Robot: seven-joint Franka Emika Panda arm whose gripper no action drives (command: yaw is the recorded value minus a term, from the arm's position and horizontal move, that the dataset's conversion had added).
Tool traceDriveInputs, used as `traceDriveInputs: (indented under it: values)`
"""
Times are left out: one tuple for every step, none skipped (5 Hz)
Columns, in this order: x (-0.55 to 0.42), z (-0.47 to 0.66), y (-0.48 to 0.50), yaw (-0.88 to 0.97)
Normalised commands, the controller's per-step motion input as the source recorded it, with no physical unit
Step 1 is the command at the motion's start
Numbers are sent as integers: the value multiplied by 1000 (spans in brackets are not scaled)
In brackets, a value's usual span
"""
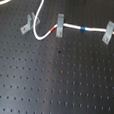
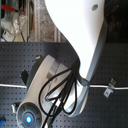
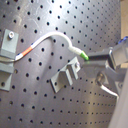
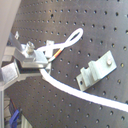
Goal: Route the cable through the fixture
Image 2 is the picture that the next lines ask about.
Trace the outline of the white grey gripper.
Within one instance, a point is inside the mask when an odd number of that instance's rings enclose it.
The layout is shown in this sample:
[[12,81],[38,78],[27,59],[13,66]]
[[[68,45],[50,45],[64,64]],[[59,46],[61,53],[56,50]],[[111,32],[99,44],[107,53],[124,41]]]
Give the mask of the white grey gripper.
[[56,105],[54,101],[46,101],[45,96],[60,84],[52,94],[52,97],[58,96],[68,75],[67,67],[50,55],[38,58],[30,74],[26,70],[21,72],[20,78],[26,83],[27,94],[16,112],[19,128],[49,128]]

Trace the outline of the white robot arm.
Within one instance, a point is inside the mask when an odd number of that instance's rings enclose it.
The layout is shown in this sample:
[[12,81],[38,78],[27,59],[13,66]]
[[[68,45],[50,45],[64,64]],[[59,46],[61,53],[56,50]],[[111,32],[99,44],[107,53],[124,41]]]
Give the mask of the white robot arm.
[[25,81],[27,94],[16,112],[19,128],[50,128],[59,113],[74,117],[83,111],[106,38],[105,0],[45,0],[45,4],[77,59],[70,67],[50,55],[35,59]]

